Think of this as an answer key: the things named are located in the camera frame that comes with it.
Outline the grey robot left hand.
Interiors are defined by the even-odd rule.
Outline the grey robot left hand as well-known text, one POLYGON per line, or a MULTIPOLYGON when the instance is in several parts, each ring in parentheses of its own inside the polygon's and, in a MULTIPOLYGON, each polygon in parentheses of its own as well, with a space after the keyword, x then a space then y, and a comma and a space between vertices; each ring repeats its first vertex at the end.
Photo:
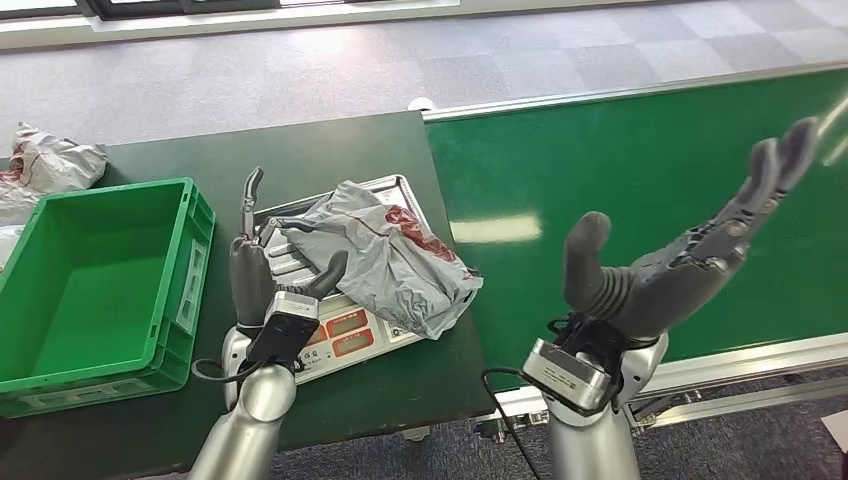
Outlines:
POLYGON ((236 307, 237 326, 247 331, 262 328, 266 323, 267 311, 277 298, 287 295, 292 301, 304 301, 313 313, 318 303, 333 291, 346 273, 348 253, 334 253, 327 268, 306 285, 281 285, 272 274, 265 249, 273 234, 285 228, 294 228, 306 233, 313 228, 300 220, 285 221, 270 217, 258 222, 255 213, 257 192, 264 176, 263 169, 256 167, 247 177, 240 209, 240 230, 233 240, 229 254, 230 285, 236 307))

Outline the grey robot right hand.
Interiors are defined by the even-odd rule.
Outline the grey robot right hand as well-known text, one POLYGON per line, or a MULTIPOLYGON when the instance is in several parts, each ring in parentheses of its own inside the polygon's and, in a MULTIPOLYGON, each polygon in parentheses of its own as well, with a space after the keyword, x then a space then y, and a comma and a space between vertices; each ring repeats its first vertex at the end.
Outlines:
POLYGON ((585 213, 564 241, 563 297, 634 340, 654 339, 709 302, 744 264, 751 240, 813 163, 815 116, 757 142, 739 190, 709 220, 628 266, 604 266, 610 218, 585 213))

